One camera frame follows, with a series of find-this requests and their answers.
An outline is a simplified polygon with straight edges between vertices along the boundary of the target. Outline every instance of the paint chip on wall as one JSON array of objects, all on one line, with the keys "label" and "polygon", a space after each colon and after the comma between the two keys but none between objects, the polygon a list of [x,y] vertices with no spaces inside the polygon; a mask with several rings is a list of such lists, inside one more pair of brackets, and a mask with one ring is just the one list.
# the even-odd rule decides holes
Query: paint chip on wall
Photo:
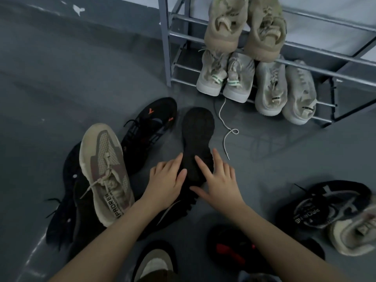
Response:
[{"label": "paint chip on wall", "polygon": [[73,10],[81,17],[81,12],[84,12],[85,11],[85,8],[80,8],[76,5],[73,5]]}]

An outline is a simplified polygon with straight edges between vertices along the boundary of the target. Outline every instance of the metal shoe rack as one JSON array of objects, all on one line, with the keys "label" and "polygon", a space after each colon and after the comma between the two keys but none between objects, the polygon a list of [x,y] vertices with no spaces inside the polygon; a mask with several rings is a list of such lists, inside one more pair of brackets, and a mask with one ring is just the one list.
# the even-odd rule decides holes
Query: metal shoe rack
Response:
[{"label": "metal shoe rack", "polygon": [[[187,66],[184,66],[184,65],[180,65],[177,62],[179,60],[179,57],[181,55],[182,50],[187,46],[188,41],[204,44],[203,39],[198,38],[198,37],[193,37],[193,36],[190,36],[188,34],[189,24],[190,23],[197,23],[197,24],[202,24],[202,25],[208,25],[208,22],[201,20],[201,19],[195,19],[195,18],[190,17],[191,0],[177,0],[175,6],[173,7],[173,9],[171,11],[171,13],[169,13],[169,11],[168,11],[167,0],[158,0],[158,3],[159,3],[160,18],[161,18],[162,42],[163,42],[163,52],[164,52],[164,62],[165,62],[165,73],[166,73],[167,86],[171,87],[172,82],[177,82],[177,83],[186,84],[186,85],[190,85],[190,86],[195,87],[196,86],[195,84],[174,78],[173,75],[174,75],[174,71],[175,71],[176,68],[191,70],[191,71],[195,71],[197,73],[200,73],[200,70],[198,70],[198,69],[187,67]],[[181,9],[183,4],[185,4],[185,10],[184,10],[184,15],[181,15],[181,14],[178,14],[178,12]],[[317,19],[317,20],[321,20],[321,21],[325,21],[325,22],[329,22],[329,23],[343,25],[343,26],[350,27],[350,28],[355,28],[355,29],[358,29],[358,30],[376,33],[376,27],[371,27],[371,26],[368,26],[368,25],[360,24],[360,23],[352,23],[352,22],[348,22],[348,21],[345,21],[345,20],[342,20],[342,19],[330,18],[330,17],[325,16],[325,15],[313,14],[313,13],[310,13],[310,12],[296,10],[296,9],[292,9],[292,8],[283,8],[283,11],[285,13],[288,13],[288,14],[295,14],[295,15],[304,16],[304,17],[307,17],[307,18]],[[178,32],[174,32],[174,31],[171,30],[172,23],[175,19],[180,19],[180,20],[185,21],[183,33],[178,33]],[[171,57],[170,36],[175,36],[175,37],[179,37],[179,38],[186,40],[186,42],[180,46],[180,48],[177,51],[176,56],[173,59]],[[364,65],[376,67],[376,62],[368,61],[368,60],[364,60],[364,59],[360,58],[365,53],[365,51],[363,51],[363,52],[359,51],[358,53],[356,53],[355,57],[351,57],[351,56],[347,56],[345,54],[330,52],[330,51],[327,51],[327,50],[323,50],[323,49],[319,49],[319,48],[315,48],[315,47],[310,47],[310,46],[307,46],[307,45],[301,45],[301,44],[294,43],[294,42],[286,41],[285,45],[290,46],[290,47],[299,48],[299,49],[306,50],[306,51],[310,51],[310,52],[316,52],[316,53],[323,54],[323,55],[326,55],[326,56],[332,56],[332,57],[335,57],[335,58],[338,58],[338,59],[345,60],[345,61],[347,61],[347,63],[353,62],[353,63],[359,63],[359,64],[364,64]],[[371,43],[371,45],[369,47],[367,47],[367,51],[369,51],[375,45],[376,45],[376,41],[374,41],[373,43]],[[320,118],[320,117],[316,117],[316,116],[313,117],[317,121],[320,121],[320,122],[323,123],[322,127],[330,126],[333,123],[338,122],[339,120],[342,120],[342,119],[347,118],[351,115],[354,115],[355,113],[364,112],[364,111],[368,111],[368,110],[371,110],[373,108],[376,108],[376,99],[375,99],[375,100],[370,101],[370,102],[368,102],[368,103],[366,103],[366,104],[364,104],[364,105],[362,105],[362,106],[360,106],[360,107],[358,107],[358,108],[356,108],[356,109],[354,109],[354,110],[352,110],[352,111],[350,111],[350,112],[348,112],[348,113],[346,113],[346,114],[344,114],[340,117],[335,117],[335,112],[336,112],[336,107],[337,107],[337,102],[336,102],[337,96],[336,96],[336,89],[333,85],[333,83],[334,83],[333,79],[349,80],[349,81],[353,81],[353,82],[357,82],[357,83],[360,83],[360,84],[365,84],[365,85],[369,85],[369,86],[373,86],[373,87],[376,87],[376,82],[371,82],[371,81],[368,81],[368,80],[344,75],[344,74],[341,74],[339,72],[333,72],[333,71],[329,71],[329,70],[325,70],[325,69],[321,69],[321,68],[317,68],[317,67],[313,67],[313,66],[300,65],[300,64],[297,64],[293,61],[277,59],[276,62],[283,63],[285,65],[295,66],[295,67],[298,67],[298,68],[302,68],[302,69],[305,69],[305,70],[309,70],[309,71],[316,72],[316,73],[330,77],[329,82],[331,83],[331,87],[332,87],[331,88],[331,103],[324,103],[324,102],[318,101],[317,104],[328,106],[328,107],[331,108],[331,119],[325,119],[325,118]],[[252,101],[250,99],[248,99],[247,102],[254,103],[254,101]]]}]

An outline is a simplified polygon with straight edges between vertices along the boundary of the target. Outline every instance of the shoe label tag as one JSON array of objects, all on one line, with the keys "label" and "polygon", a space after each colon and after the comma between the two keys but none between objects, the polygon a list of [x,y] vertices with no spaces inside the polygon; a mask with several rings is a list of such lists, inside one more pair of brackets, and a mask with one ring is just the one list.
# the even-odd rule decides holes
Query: shoe label tag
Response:
[{"label": "shoe label tag", "polygon": [[112,192],[108,192],[103,196],[103,198],[105,199],[108,208],[110,208],[112,214],[116,218],[120,218],[122,215],[124,215],[122,209],[119,207],[119,203],[115,199],[115,196],[112,194]]}]

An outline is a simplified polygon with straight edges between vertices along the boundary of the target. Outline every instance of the gray floor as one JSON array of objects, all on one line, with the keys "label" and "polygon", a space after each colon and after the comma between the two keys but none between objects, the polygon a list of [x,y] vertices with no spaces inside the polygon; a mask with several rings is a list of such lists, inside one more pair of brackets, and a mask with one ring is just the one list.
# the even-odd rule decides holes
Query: gray floor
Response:
[{"label": "gray floor", "polygon": [[[165,96],[176,99],[180,116],[192,106],[216,113],[223,103],[222,97],[207,97],[189,86],[167,88],[159,41],[92,25],[68,24],[66,30],[55,31],[50,23],[27,23],[9,16],[0,19],[0,272],[7,281],[44,281],[63,266],[67,251],[51,249],[44,241],[49,223],[45,216],[56,208],[44,200],[63,196],[64,159],[88,127],[104,122],[122,137],[128,119]],[[186,76],[192,81],[197,77]],[[228,101],[222,117],[240,130],[228,136],[226,146],[241,193],[265,218],[272,219],[278,206],[300,194],[292,183],[309,186],[343,179],[376,190],[376,113],[321,130],[314,122],[298,127],[282,117],[263,117],[251,104]],[[210,146],[225,157],[222,140],[227,130],[217,117],[215,126]],[[131,179],[134,193],[144,190],[153,165],[181,150],[178,123]],[[186,218],[136,243],[118,280],[129,281],[148,242],[164,239],[176,249],[184,280],[234,281],[235,275],[216,267],[205,251],[207,231],[219,222],[225,219],[199,201]],[[354,281],[374,281],[376,252],[349,258],[324,237],[318,240],[327,261]]]}]

